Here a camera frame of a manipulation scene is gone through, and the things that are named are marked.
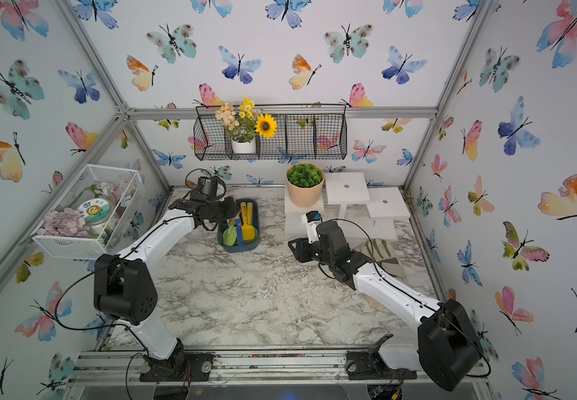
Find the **white pot with flowers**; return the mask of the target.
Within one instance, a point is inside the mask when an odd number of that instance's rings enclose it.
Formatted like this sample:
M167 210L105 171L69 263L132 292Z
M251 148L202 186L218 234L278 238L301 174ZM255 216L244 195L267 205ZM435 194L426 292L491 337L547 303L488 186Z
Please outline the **white pot with flowers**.
M257 153L259 138L270 139L278 132L277 120L256 107L255 101L244 98L235 108L233 103L224 103L215 112L228 136L233 154Z

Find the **terracotta pot green plant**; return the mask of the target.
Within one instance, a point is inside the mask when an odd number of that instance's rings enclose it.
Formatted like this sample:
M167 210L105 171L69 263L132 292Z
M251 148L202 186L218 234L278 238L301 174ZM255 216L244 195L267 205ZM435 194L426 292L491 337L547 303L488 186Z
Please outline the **terracotta pot green plant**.
M287 171L286 180L292 203L300 208L308 208L318 202L325 174L313 163L298 163Z

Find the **pink artificial flowers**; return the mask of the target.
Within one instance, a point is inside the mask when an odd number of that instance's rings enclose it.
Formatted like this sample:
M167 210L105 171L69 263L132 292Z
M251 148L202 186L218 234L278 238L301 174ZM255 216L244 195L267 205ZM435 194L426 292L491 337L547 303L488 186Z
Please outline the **pink artificial flowers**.
M53 210L43 217L43 224L37 235L64 238L87 238L90 227L77 210L65 208L63 211Z

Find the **dark teal storage box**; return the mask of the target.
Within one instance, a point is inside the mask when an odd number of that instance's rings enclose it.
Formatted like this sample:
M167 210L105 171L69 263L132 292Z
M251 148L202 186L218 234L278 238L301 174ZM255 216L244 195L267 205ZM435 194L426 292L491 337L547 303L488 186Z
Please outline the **dark teal storage box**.
M218 244L228 253L245 253L260 241L258 204L252 198L237 201L240 214L218 225Z

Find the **aluminium front rail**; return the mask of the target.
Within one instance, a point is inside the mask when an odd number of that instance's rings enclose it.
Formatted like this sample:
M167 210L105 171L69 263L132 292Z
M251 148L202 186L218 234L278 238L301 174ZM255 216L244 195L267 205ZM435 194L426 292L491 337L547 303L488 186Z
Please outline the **aluminium front rail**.
M148 372L145 356L130 351L87 352L78 357L69 380L71 385L158 385L189 383L193 387L208 385L271 384L271 383L428 383L429 376L419 366L405 367L417 373L414 380L374 379L351 381L345 373L346 353L374 350L362 346L314 348L254 347L191 347L187 353L212 353L213 369L208 382L145 383L140 373Z

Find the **white tiered stand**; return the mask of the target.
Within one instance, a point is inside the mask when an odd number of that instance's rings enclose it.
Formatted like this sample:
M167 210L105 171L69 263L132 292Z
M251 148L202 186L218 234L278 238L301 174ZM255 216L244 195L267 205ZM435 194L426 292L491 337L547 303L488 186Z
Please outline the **white tiered stand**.
M410 221L410 210L397 187L370 188L363 173L325 173L314 188L287 183L284 190L284 233L305 237L305 214L318 211L324 220L335 219L348 238L395 241L397 223Z

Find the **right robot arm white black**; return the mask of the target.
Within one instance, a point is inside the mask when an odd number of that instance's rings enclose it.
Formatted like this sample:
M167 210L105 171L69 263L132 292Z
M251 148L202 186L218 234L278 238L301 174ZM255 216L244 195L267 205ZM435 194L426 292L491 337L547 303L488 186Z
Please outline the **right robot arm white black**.
M464 307L453 299L445 302L413 290L389 275L375 261L377 250L363 254L350 248L340 220L325 221L317 211L302 217L307 235L288 242L300 263L315 262L321 272L356 292L378 301L396 314L415 333L415 363L389 348L387 334L375 343L367 367L350 372L351 377L390 375L401 370L422 370L437 386L455 390L483 360L484 350Z

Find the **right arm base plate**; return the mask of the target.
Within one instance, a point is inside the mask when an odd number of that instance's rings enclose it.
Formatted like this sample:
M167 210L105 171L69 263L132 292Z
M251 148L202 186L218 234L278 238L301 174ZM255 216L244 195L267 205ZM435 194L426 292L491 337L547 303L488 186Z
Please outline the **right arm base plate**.
M393 379L414 380L415 371L406 368L389 368L378 353L351 351L346 353L345 373L349 380Z

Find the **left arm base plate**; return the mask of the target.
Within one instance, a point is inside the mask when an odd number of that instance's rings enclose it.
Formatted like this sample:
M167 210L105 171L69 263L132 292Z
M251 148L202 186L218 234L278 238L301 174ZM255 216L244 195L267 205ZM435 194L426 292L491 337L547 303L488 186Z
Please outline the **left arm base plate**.
M212 353L177 353L167 360L148 359L148 372L140 373L145 383L208 382L213 369Z

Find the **green shovel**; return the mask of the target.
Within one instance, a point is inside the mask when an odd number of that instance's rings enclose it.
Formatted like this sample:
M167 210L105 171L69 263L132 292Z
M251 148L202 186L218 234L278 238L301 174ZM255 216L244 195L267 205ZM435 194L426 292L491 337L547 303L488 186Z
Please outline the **green shovel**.
M237 226L234 220L230 220L228 222L228 227L223 232L223 246L225 247L233 247L235 243L237 243Z

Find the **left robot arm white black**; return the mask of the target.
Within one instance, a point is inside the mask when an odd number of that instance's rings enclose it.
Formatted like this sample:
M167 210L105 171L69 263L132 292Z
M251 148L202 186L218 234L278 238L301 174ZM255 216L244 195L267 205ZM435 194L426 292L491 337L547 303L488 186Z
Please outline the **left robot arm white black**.
M184 198L168 206L147 233L119 253L96 260L93 306L125 326L153 360L173 358L181 345L156 312L158 290L152 270L195 228L210 228L237 216L238 204L225 193L221 178L201 177Z

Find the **blue shovel wooden handle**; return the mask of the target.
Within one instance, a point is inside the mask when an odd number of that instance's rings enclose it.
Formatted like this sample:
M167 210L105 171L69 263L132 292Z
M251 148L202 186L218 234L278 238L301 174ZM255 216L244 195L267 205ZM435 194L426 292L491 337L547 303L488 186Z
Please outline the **blue shovel wooden handle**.
M235 223L236 223L236 238L238 243L238 251L240 251L240 253L243 253L244 241L243 241L242 221L240 218L236 218Z

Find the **round green tin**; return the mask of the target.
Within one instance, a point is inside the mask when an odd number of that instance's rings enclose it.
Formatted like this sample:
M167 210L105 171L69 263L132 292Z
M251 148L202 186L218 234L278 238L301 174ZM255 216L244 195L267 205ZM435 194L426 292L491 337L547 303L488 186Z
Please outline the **round green tin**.
M105 223L111 215L111 203L106 198L93 198L78 206L80 217L86 225Z

